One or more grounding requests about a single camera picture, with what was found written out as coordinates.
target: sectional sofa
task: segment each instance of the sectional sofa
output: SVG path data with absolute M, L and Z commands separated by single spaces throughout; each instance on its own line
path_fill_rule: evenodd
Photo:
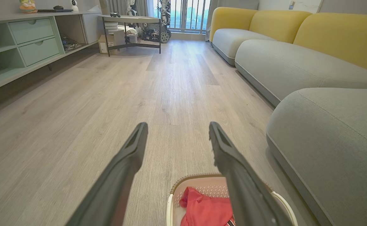
M 221 7 L 210 41 L 276 107 L 269 149 L 319 223 L 367 225 L 367 15 Z

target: drawer handle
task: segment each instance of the drawer handle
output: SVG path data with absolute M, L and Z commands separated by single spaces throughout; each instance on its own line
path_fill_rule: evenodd
M 34 43 L 34 44 L 36 44 L 36 45 L 38 45 L 38 46 L 41 46 L 43 43 L 44 43 L 44 40 L 41 40 L 41 41 L 38 41 L 38 42 L 36 42 L 36 43 Z
M 31 25 L 34 25 L 34 24 L 37 23 L 37 20 L 29 20 L 28 23 L 31 24 Z

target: cardboard box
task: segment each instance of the cardboard box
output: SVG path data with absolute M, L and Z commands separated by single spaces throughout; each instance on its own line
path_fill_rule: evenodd
M 107 35 L 108 46 L 119 46 L 125 44 L 125 34 L 123 30 L 119 30 L 114 32 L 113 35 Z M 100 39 L 98 40 L 98 45 L 100 47 L 100 53 L 108 54 L 107 46 L 106 46 L 106 36 L 101 35 Z M 118 55 L 125 51 L 125 48 L 121 48 L 119 50 L 111 50 L 110 54 Z

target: plastic basket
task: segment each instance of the plastic basket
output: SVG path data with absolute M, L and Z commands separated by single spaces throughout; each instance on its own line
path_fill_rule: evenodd
M 188 186 L 195 188 L 198 192 L 206 196 L 222 198 L 229 197 L 226 179 L 221 174 L 198 174 L 185 176 L 174 184 L 169 194 L 166 212 L 167 226 L 179 226 L 181 224 L 181 220 L 185 215 L 186 210 L 179 206 L 179 200 L 182 198 L 182 195 Z M 277 199 L 282 209 L 287 212 L 292 224 L 294 226 L 298 226 L 297 219 L 288 202 L 278 193 L 272 191 L 269 187 L 268 189 L 271 191 L 271 195 Z

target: wall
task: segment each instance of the wall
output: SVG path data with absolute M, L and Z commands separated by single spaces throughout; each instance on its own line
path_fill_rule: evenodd
M 321 2 L 322 0 L 295 0 L 294 9 L 292 10 L 317 13 Z M 258 10 L 289 10 L 289 6 L 290 0 L 259 0 Z
M 60 5 L 65 9 L 70 9 L 70 0 L 35 0 L 37 9 L 53 9 Z M 76 0 L 79 11 L 87 11 L 95 6 L 95 0 Z M 20 13 L 20 3 L 18 0 L 0 0 L 0 14 Z
M 367 14 L 367 0 L 324 0 L 320 12 Z
M 258 0 L 214 0 L 211 5 L 216 7 L 233 7 L 233 8 L 247 8 L 256 9 L 258 6 Z

